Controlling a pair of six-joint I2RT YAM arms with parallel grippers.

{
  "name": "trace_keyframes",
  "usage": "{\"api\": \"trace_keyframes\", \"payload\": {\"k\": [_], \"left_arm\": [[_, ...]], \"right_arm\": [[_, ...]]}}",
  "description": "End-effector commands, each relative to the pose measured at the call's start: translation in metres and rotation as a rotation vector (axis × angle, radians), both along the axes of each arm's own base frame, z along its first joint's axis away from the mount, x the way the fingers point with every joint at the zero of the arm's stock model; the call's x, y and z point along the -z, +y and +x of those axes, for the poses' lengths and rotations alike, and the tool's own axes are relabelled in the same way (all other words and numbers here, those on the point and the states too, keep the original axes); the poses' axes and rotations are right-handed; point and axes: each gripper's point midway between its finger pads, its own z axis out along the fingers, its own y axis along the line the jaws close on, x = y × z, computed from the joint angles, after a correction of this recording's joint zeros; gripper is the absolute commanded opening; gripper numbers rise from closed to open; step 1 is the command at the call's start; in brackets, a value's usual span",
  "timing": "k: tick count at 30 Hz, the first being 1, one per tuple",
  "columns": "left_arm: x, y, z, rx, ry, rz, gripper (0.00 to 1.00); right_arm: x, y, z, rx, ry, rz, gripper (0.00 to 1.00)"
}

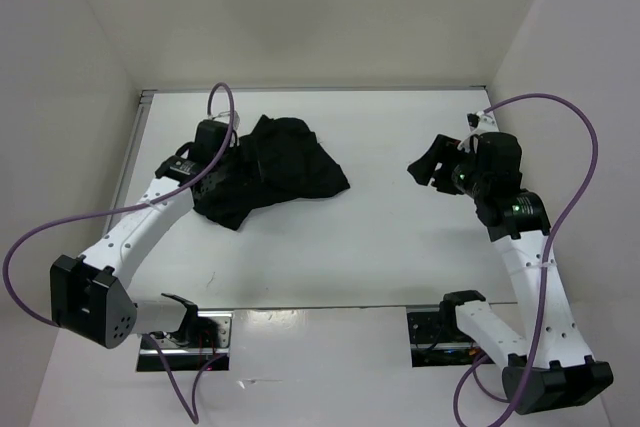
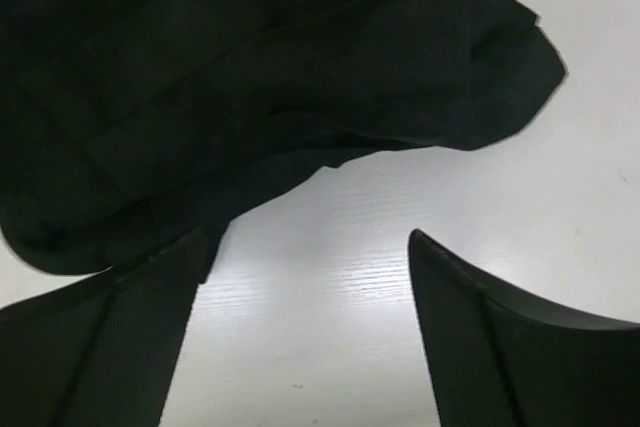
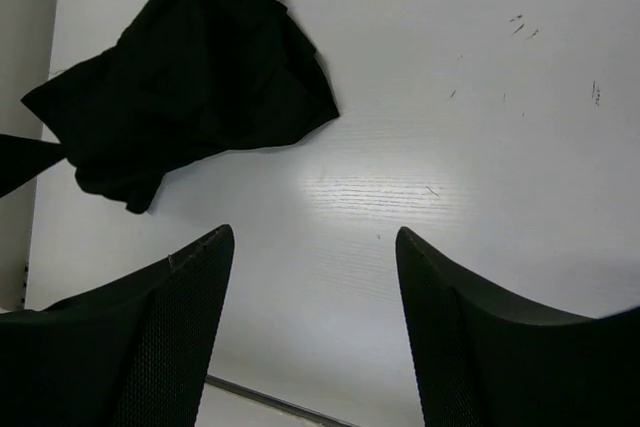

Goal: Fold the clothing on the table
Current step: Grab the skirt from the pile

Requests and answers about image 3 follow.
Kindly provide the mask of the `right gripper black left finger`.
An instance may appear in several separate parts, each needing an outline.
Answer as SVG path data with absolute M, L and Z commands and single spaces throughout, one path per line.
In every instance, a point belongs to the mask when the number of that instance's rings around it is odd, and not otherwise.
M 1 317 L 5 426 L 192 426 L 234 255 L 220 226 L 43 310 Z

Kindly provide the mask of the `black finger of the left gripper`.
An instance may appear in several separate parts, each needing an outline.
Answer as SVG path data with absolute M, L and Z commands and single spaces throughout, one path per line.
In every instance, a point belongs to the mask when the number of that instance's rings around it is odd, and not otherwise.
M 60 144 L 0 135 L 0 196 L 4 197 L 64 159 Z

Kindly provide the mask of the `black pleated skirt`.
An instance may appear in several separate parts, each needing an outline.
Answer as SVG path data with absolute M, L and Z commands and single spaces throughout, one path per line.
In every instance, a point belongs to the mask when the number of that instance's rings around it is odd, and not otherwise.
M 86 193 L 151 205 L 164 176 L 292 145 L 339 110 L 278 0 L 148 0 L 117 43 L 27 93 Z

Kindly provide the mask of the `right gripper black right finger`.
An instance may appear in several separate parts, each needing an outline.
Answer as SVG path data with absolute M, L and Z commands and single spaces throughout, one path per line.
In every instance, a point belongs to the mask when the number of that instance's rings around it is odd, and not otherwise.
M 513 293 L 408 228 L 397 273 L 428 426 L 635 426 L 639 311 L 589 318 Z

